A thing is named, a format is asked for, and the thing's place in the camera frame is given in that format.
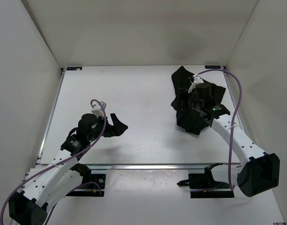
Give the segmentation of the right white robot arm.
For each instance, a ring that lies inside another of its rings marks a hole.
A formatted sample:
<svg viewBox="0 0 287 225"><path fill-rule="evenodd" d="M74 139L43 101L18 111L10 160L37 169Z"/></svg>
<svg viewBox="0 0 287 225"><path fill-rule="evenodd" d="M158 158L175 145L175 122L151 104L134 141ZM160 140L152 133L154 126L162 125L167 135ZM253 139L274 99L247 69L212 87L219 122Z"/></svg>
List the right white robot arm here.
<svg viewBox="0 0 287 225"><path fill-rule="evenodd" d="M221 183L231 188L239 187L247 197L273 189L279 184L280 159L257 146L236 126L230 111L221 103L225 88L202 82L188 89L179 89L172 107L177 112L177 124L186 131L199 135L210 127L228 144L239 159L240 166L212 164L204 168L203 182L206 188Z"/></svg>

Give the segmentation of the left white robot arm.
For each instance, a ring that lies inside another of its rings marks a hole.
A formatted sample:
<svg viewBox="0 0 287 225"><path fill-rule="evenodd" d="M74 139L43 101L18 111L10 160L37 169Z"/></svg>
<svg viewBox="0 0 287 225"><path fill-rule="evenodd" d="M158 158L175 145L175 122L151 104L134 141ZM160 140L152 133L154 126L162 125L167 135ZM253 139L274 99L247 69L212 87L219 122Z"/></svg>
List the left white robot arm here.
<svg viewBox="0 0 287 225"><path fill-rule="evenodd" d="M42 225L59 200L74 188L90 184L91 170L79 160L100 137L121 136L128 129L114 113L110 117L112 124L103 116L82 115L48 167L9 198L9 216L14 221L21 225Z"/></svg>

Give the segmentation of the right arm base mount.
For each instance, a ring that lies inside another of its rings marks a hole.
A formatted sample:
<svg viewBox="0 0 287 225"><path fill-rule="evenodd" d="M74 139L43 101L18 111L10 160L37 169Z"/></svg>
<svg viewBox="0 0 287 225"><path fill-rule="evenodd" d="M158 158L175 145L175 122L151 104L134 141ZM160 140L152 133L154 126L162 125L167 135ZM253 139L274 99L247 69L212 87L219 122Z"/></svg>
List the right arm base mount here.
<svg viewBox="0 0 287 225"><path fill-rule="evenodd" d="M190 188L191 199L234 198L234 192L229 189L228 183L215 181L212 169L222 163L216 163L204 168L204 173L190 173L188 179L177 183L179 187Z"/></svg>

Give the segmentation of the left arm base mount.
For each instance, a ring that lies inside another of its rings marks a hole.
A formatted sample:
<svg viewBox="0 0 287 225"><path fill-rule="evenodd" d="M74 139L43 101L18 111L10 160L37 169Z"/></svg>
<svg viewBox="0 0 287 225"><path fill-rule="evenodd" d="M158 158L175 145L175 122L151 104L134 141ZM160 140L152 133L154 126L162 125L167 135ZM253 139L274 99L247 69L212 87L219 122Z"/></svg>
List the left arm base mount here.
<svg viewBox="0 0 287 225"><path fill-rule="evenodd" d="M106 171L92 170L91 175L83 178L81 186L66 196L74 197L104 197Z"/></svg>

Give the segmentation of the black pleated skirt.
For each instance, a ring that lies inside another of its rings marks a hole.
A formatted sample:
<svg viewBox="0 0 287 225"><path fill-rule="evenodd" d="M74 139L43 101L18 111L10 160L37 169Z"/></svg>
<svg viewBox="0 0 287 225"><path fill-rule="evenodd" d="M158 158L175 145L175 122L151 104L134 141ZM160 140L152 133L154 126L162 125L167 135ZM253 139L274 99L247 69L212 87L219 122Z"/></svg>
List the black pleated skirt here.
<svg viewBox="0 0 287 225"><path fill-rule="evenodd" d="M177 125L199 135L215 119L230 115L230 111L221 103L226 88L193 76L184 66L172 74L176 97L171 106L176 111Z"/></svg>

